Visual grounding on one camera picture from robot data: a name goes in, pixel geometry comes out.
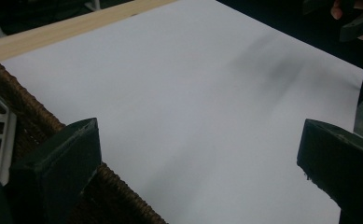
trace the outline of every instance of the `white table surface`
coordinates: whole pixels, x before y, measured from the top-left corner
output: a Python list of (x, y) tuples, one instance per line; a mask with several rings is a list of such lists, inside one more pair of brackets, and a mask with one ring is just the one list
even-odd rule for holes
[(170, 223), (338, 223), (296, 164), (305, 119), (352, 131), (363, 71), (214, 0), (179, 0), (2, 64)]

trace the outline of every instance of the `white paper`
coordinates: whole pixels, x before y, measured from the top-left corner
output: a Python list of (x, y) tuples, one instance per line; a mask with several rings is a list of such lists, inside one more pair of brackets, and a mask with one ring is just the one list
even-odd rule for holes
[(363, 71), (214, 0), (179, 0), (3, 62), (170, 223), (336, 224), (296, 164), (305, 119), (353, 130)]

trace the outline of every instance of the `light wood edge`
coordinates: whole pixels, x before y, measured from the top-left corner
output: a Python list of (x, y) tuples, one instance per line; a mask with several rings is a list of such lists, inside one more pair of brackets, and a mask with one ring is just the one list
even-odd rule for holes
[(176, 0), (134, 0), (66, 21), (0, 38), (0, 61), (121, 21)]

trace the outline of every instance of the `white board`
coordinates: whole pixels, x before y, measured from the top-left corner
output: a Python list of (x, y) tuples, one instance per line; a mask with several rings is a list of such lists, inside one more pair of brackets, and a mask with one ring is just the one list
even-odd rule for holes
[(336, 224), (296, 164), (305, 119), (353, 130), (363, 71), (214, 0), (180, 0), (2, 62), (170, 223)]

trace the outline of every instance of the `brown woven basket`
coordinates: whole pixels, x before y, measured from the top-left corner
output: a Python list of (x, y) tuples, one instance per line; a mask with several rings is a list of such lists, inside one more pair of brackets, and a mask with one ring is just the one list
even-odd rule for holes
[[(27, 153), (64, 127), (0, 64), (0, 96), (18, 116), (12, 161)], [(71, 212), (69, 223), (165, 223), (105, 163), (85, 188)]]

